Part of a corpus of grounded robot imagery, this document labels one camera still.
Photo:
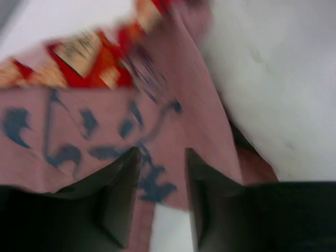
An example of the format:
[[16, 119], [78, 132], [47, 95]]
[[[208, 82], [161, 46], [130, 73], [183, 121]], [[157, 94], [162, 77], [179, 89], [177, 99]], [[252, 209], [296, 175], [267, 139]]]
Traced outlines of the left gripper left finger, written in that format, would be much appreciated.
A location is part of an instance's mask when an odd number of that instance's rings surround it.
[[140, 151], [55, 193], [1, 186], [1, 251], [122, 251], [129, 243]]

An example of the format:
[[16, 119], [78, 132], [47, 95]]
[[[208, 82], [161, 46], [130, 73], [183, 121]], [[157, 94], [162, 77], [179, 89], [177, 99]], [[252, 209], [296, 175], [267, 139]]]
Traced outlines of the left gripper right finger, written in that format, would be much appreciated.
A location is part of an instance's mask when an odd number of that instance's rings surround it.
[[335, 251], [335, 182], [241, 185], [186, 161], [198, 251]]

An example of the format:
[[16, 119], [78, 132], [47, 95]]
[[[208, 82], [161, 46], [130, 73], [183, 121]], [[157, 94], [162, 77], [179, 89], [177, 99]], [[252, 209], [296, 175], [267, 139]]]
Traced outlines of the pink patterned pillowcase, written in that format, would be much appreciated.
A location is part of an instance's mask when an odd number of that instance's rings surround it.
[[129, 243], [159, 251], [191, 222], [177, 251], [197, 249], [186, 150], [241, 184], [276, 176], [234, 140], [198, 49], [209, 1], [138, 1], [136, 19], [40, 45], [1, 63], [1, 186], [55, 193], [140, 151]]

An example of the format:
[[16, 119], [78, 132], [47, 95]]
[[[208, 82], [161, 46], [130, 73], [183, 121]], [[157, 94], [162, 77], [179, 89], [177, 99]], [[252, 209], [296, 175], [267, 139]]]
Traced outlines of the white pillow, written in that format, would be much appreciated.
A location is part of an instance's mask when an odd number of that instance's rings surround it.
[[210, 7], [202, 51], [235, 126], [280, 180], [335, 180], [335, 1]]

